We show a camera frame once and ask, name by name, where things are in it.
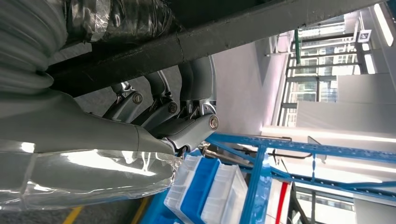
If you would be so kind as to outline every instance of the white wall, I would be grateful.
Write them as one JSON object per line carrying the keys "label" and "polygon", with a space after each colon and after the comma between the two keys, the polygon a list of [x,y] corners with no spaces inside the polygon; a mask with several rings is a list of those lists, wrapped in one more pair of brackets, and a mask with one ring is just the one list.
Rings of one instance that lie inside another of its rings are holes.
{"label": "white wall", "polygon": [[396,105],[298,102],[297,127],[396,133]]}
{"label": "white wall", "polygon": [[339,76],[338,102],[396,104],[396,90],[389,73]]}
{"label": "white wall", "polygon": [[355,199],[357,224],[393,224],[396,207]]}

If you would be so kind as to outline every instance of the blue metal rack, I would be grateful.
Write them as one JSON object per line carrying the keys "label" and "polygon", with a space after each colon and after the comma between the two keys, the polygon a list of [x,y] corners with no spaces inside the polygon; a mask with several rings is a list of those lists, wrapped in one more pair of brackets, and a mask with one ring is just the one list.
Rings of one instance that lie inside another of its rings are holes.
{"label": "blue metal rack", "polygon": [[[342,183],[315,178],[315,160],[313,160],[312,162],[312,176],[288,174],[281,170],[272,168],[269,165],[266,151],[267,148],[277,148],[290,151],[312,153],[313,158],[315,158],[317,154],[323,154],[386,163],[396,163],[395,153],[347,147],[314,145],[285,140],[274,140],[257,136],[238,136],[219,133],[212,134],[211,136],[209,136],[209,138],[206,139],[206,141],[208,141],[212,145],[220,147],[234,155],[240,156],[243,159],[254,163],[253,168],[241,167],[242,171],[251,173],[251,179],[240,219],[240,224],[263,224],[265,222],[265,215],[267,213],[272,178],[281,181],[300,182],[320,187],[347,191],[355,194],[396,201],[396,193],[375,189],[384,187],[396,187],[396,181],[382,183]],[[257,156],[256,158],[253,158],[245,155],[231,147],[224,145],[223,142],[238,143],[258,147]]]}

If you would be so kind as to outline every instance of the clear plastic sheet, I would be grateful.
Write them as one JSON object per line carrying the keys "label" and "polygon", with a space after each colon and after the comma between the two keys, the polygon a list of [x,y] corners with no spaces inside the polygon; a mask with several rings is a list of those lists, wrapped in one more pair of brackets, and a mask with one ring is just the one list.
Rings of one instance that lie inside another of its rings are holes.
{"label": "clear plastic sheet", "polygon": [[65,0],[67,44],[140,44],[179,29],[162,0]]}
{"label": "clear plastic sheet", "polygon": [[32,143],[0,140],[0,210],[63,209],[156,194],[173,184],[181,162],[170,154],[97,149],[36,154]]}

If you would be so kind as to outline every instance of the ceiling light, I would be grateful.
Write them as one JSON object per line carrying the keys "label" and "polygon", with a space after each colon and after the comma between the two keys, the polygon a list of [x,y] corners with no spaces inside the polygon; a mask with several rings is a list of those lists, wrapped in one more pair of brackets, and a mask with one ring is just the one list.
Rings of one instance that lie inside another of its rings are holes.
{"label": "ceiling light", "polygon": [[392,46],[393,36],[392,33],[390,32],[389,26],[386,22],[385,16],[379,4],[374,5],[374,11],[375,11],[375,15],[378,18],[378,22],[380,23],[380,27],[385,37],[386,43],[388,44],[388,46]]}
{"label": "ceiling light", "polygon": [[367,72],[369,74],[375,74],[373,58],[371,55],[364,55],[364,61],[366,61]]}
{"label": "ceiling light", "polygon": [[364,51],[370,50],[370,47],[369,47],[368,43],[362,44],[361,47],[363,48]]}

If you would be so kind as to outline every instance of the metal bolt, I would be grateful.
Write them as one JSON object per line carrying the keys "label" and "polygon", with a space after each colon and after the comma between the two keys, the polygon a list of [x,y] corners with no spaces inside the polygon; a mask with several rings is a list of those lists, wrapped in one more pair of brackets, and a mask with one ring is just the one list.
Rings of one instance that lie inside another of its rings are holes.
{"label": "metal bolt", "polygon": [[177,104],[175,102],[171,102],[168,106],[168,112],[171,114],[176,113],[177,111]]}
{"label": "metal bolt", "polygon": [[143,101],[143,96],[142,96],[140,93],[136,92],[136,93],[134,93],[134,95],[132,96],[132,101],[133,101],[135,104],[141,104],[141,102]]}
{"label": "metal bolt", "polygon": [[211,116],[209,119],[209,127],[216,130],[219,127],[219,119],[216,116]]}

